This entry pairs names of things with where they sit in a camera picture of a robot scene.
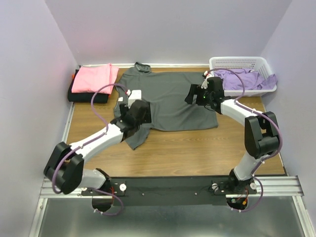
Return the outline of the dark grey t-shirt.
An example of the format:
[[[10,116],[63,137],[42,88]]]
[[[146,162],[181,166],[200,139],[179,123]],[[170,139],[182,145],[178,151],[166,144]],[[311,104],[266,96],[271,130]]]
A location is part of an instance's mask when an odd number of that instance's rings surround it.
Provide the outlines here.
[[[202,84],[201,72],[155,73],[149,65],[136,62],[126,70],[119,83],[130,90],[140,90],[142,100],[151,107],[151,123],[145,123],[126,143],[133,150],[141,146],[151,129],[161,131],[203,130],[217,128],[216,113],[185,98],[192,84]]]

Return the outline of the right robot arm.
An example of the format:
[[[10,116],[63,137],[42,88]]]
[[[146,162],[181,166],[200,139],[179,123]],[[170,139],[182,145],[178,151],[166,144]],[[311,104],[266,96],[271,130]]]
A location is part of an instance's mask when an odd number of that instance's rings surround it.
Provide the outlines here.
[[[252,181],[259,166],[275,156],[282,146],[277,119],[272,112],[261,112],[225,96],[219,77],[209,77],[202,85],[191,84],[185,98],[187,104],[210,106],[215,112],[228,116],[244,127],[245,154],[230,171],[224,189],[231,194],[241,193]]]

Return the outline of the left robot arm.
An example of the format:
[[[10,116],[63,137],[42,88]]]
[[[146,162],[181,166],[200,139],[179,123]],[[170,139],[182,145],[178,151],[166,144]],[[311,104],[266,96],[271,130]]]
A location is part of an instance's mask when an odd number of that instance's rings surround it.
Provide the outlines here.
[[[43,171],[52,182],[53,191],[67,195],[77,188],[88,188],[99,195],[106,194],[111,186],[110,176],[101,169],[85,169],[85,164],[108,147],[133,136],[142,124],[150,122],[150,104],[136,100],[131,106],[121,104],[120,116],[100,131],[70,145],[58,143]]]

